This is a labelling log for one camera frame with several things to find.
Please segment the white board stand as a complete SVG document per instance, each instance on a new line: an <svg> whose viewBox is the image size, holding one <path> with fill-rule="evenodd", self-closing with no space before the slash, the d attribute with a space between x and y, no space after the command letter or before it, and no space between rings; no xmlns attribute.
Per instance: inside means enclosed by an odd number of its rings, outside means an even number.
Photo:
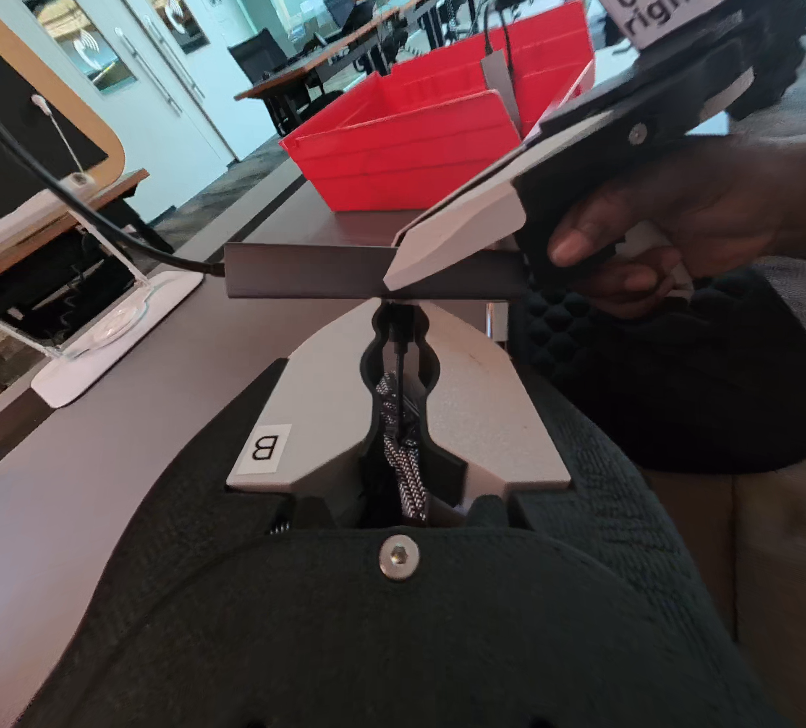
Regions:
<svg viewBox="0 0 806 728"><path fill-rule="evenodd" d="M61 409L80 398L184 302L201 285L203 273L197 271L193 262L185 260L178 260L175 270L160 272L152 279L141 272L119 245L126 242L132 250L145 251L147 244L129 238L128 233L117 229L89 206L89 201L100 196L95 180L84 171L46 99L36 93L31 101L50 120L78 171L61 180L55 179L2 127L2 146L35 178L44 180L45 185L44 190L2 219L2 243L11 237L31 234L33 225L44 219L46 213L55 213L58 201L91 237L124 265L135 281L128 296L67 348L42 344L2 321L4 336L15 338L48 359L44 369L32 380L31 388L50 408Z"/></svg>

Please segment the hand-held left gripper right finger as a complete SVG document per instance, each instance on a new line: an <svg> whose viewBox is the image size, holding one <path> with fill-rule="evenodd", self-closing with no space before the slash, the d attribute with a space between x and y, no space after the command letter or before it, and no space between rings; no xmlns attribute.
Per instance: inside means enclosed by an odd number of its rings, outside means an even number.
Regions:
<svg viewBox="0 0 806 728"><path fill-rule="evenodd" d="M435 303L416 320L419 467L428 524L462 524L480 497L568 491L571 475L509 355Z"/></svg>

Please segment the black office chair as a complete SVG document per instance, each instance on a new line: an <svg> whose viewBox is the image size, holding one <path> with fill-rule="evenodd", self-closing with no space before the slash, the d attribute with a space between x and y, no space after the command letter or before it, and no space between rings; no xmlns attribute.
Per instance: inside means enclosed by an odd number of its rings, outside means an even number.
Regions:
<svg viewBox="0 0 806 728"><path fill-rule="evenodd" d="M252 86L289 65L288 56L267 28L227 50Z"/></svg>

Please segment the wooden office desk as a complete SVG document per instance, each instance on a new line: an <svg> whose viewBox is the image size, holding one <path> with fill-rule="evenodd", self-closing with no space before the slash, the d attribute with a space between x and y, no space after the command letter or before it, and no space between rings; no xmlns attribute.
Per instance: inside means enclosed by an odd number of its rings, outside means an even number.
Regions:
<svg viewBox="0 0 806 728"><path fill-rule="evenodd" d="M352 63L364 72L387 76L401 49L399 38L383 26L368 24L352 34L293 58L288 67L241 91L235 101L258 100L267 109L280 137L290 134L330 103L341 91L325 83Z"/></svg>
<svg viewBox="0 0 806 728"><path fill-rule="evenodd" d="M97 211L113 207L119 211L119 227L131 228L138 238L156 250L172 253L173 248L167 241L127 203L148 177L146 169L126 173L110 186L87 196L86 204ZM1 272L7 272L77 226L73 215L52 192L43 190L34 195L23 202L20 209L2 216Z"/></svg>

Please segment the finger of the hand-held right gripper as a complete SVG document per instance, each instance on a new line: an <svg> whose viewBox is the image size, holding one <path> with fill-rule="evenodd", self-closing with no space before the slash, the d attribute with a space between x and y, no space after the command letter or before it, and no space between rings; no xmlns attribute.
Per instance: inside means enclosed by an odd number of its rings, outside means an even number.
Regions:
<svg viewBox="0 0 806 728"><path fill-rule="evenodd" d="M527 214L513 182L547 155L548 141L519 146L398 231L387 289L428 279L519 230Z"/></svg>

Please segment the white double door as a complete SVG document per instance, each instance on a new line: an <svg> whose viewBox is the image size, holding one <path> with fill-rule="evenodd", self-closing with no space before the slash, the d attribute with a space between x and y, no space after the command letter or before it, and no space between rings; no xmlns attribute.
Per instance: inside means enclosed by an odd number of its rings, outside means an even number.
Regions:
<svg viewBox="0 0 806 728"><path fill-rule="evenodd" d="M146 169L133 207L178 209L234 159L123 0L2 0L2 20L114 131L125 169Z"/></svg>

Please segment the person's right hand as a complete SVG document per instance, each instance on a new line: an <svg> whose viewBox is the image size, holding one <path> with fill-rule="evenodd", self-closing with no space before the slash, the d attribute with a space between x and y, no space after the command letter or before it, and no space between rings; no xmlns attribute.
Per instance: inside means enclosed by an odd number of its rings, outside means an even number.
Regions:
<svg viewBox="0 0 806 728"><path fill-rule="evenodd" d="M573 288L620 319L648 315L685 265L711 278L766 257L804 258L805 141L699 137L610 179L570 209L548 242L558 267L579 264L642 221L669 245L615 257Z"/></svg>

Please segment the red plastic bin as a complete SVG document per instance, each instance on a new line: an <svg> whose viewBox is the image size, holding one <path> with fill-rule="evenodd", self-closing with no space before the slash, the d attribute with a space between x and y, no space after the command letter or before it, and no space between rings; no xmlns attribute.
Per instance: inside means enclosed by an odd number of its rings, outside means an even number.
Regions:
<svg viewBox="0 0 806 728"><path fill-rule="evenodd" d="M592 88L582 0L507 25L522 136L480 67L484 34L372 73L280 145L331 211L424 210Z"/></svg>

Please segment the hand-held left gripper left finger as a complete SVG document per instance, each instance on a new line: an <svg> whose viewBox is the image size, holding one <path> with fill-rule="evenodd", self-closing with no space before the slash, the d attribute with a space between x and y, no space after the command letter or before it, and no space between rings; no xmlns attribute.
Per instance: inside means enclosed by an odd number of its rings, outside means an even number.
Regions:
<svg viewBox="0 0 806 728"><path fill-rule="evenodd" d="M362 360L377 339L370 299L292 352L227 477L246 493L320 498L337 524L364 510L362 461L379 437L380 404Z"/></svg>

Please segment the wooden board with black sheet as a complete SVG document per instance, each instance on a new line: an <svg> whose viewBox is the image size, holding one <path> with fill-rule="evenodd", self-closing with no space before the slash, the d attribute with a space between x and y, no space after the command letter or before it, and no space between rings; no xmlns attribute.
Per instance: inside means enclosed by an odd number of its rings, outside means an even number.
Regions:
<svg viewBox="0 0 806 728"><path fill-rule="evenodd" d="M55 176L77 162L100 188L124 173L115 131L12 28L1 24L2 125Z"/></svg>

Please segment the grey usb hub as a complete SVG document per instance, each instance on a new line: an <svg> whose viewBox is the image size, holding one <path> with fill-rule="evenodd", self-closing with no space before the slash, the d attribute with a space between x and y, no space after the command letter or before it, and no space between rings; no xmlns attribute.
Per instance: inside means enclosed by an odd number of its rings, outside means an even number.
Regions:
<svg viewBox="0 0 806 728"><path fill-rule="evenodd" d="M105 237L114 247L124 246L176 269L222 278L231 299L496 302L517 300L527 289L522 257L505 250L483 250L427 279L406 283L401 290L389 290L384 280L396 254L392 247L230 242L224 262L179 258L120 230L77 199L4 125L1 140L3 148L96 238Z"/></svg>
<svg viewBox="0 0 806 728"><path fill-rule="evenodd" d="M502 32L504 43L503 50L495 50L492 47L489 26L491 11L496 12L500 18L500 31ZM521 115L514 84L515 73L509 30L505 23L503 13L490 5L484 8L483 34L485 55L480 61L480 67L486 86L489 90L499 94L518 136L522 136Z"/></svg>

